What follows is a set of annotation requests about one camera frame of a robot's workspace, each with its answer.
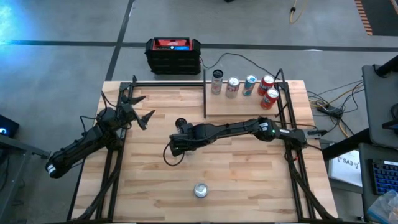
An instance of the concrete floor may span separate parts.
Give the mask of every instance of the concrete floor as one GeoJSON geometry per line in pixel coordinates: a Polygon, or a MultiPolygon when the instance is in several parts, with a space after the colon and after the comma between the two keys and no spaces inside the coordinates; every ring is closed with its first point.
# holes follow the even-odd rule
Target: concrete floor
{"type": "MultiPolygon", "coordinates": [[[[154,36],[189,36],[203,44],[315,45],[397,47],[397,37],[366,35],[353,0],[310,0],[298,23],[289,25],[293,1],[135,0],[124,42],[146,42],[154,36]]],[[[62,40],[116,42],[128,0],[3,1],[0,2],[0,40],[62,40]]],[[[80,115],[93,116],[114,47],[0,45],[0,114],[21,124],[17,138],[55,152],[77,138],[80,115]]],[[[224,52],[243,54],[271,72],[283,68],[287,79],[305,80],[308,90],[321,92],[361,79],[365,64],[384,63],[390,52],[308,52],[298,50],[202,49],[207,66],[224,52]]],[[[214,69],[227,77],[263,74],[249,62],[226,56],[214,69]]],[[[150,72],[143,48],[123,47],[113,80],[199,80],[157,76],[150,72]]],[[[325,94],[332,99],[341,91],[325,94]]],[[[367,128],[363,92],[359,110],[344,119],[354,132],[367,128]]],[[[354,108],[352,101],[347,110],[354,108]]],[[[333,126],[315,117],[318,127],[333,126]]],[[[338,129],[324,139],[340,141],[338,129]]],[[[25,204],[12,218],[28,223],[66,219],[80,168],[61,179],[50,179],[45,161],[33,157],[26,186],[17,198],[25,204]]],[[[333,189],[339,217],[354,220],[362,214],[361,197],[333,189]]]]}

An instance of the blue soda can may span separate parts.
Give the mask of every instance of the blue soda can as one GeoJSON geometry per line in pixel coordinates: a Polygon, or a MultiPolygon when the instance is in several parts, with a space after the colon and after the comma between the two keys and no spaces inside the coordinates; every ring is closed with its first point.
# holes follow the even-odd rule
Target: blue soda can
{"type": "Polygon", "coordinates": [[[254,75],[248,75],[244,82],[242,94],[244,96],[250,96],[253,92],[254,85],[256,84],[257,77],[254,75]]]}

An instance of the soda can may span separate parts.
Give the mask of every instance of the soda can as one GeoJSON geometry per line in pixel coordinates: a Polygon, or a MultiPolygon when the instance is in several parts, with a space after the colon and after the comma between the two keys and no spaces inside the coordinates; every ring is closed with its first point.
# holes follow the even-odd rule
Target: soda can
{"type": "Polygon", "coordinates": [[[274,103],[278,100],[278,97],[279,93],[276,89],[271,88],[267,90],[266,94],[264,95],[264,97],[260,102],[262,109],[267,109],[267,110],[271,109],[272,105],[274,105],[274,103]]]}
{"type": "Polygon", "coordinates": [[[266,94],[267,90],[272,88],[274,86],[275,78],[272,75],[265,75],[264,78],[262,78],[259,88],[257,92],[259,93],[260,96],[264,96],[266,94]]]}
{"type": "Polygon", "coordinates": [[[198,198],[204,198],[208,195],[209,188],[207,187],[206,184],[203,183],[196,184],[195,187],[193,188],[193,193],[198,198]]]}
{"type": "Polygon", "coordinates": [[[244,96],[250,96],[253,92],[254,85],[256,84],[257,77],[254,75],[248,75],[246,81],[244,81],[242,94],[244,96]]]}
{"type": "Polygon", "coordinates": [[[219,95],[221,93],[221,87],[223,86],[223,71],[216,69],[213,71],[213,77],[211,78],[211,92],[219,95]]]}
{"type": "Polygon", "coordinates": [[[231,77],[228,80],[225,95],[228,98],[235,98],[238,95],[239,90],[239,79],[236,77],[231,77]]]}

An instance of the keyboard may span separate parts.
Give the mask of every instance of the keyboard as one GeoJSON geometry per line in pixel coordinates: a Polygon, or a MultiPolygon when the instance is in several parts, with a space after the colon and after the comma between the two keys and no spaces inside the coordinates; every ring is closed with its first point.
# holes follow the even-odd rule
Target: keyboard
{"type": "Polygon", "coordinates": [[[390,190],[398,192],[398,162],[371,160],[373,193],[382,195],[390,190]]]}

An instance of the wooden table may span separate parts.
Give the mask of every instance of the wooden table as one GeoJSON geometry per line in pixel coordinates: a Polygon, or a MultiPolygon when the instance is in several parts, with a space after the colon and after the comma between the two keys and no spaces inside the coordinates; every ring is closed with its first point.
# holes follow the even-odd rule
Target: wooden table
{"type": "MultiPolygon", "coordinates": [[[[105,95],[114,104],[119,86],[120,82],[105,82],[103,86],[105,95]]],[[[304,82],[289,81],[289,87],[297,123],[313,124],[304,82]]],[[[177,167],[163,161],[162,152],[169,134],[177,131],[177,118],[185,118],[195,125],[232,123],[256,116],[204,119],[203,87],[136,87],[133,96],[141,95],[146,95],[146,99],[134,106],[137,113],[156,112],[146,131],[133,123],[127,132],[114,222],[297,221],[281,140],[260,142],[250,135],[235,136],[188,153],[177,167]],[[210,189],[206,198],[199,199],[193,194],[193,186],[199,182],[206,183],[210,189]]],[[[100,100],[98,111],[103,108],[100,100]]],[[[318,145],[318,141],[309,143],[318,145]]],[[[106,152],[101,149],[86,158],[72,218],[81,215],[98,193],[106,152]]],[[[311,190],[328,212],[337,217],[322,153],[308,147],[303,150],[303,156],[311,190]]],[[[168,150],[167,159],[171,163],[179,157],[172,157],[168,150]]],[[[302,191],[300,196],[308,217],[302,191]]]]}

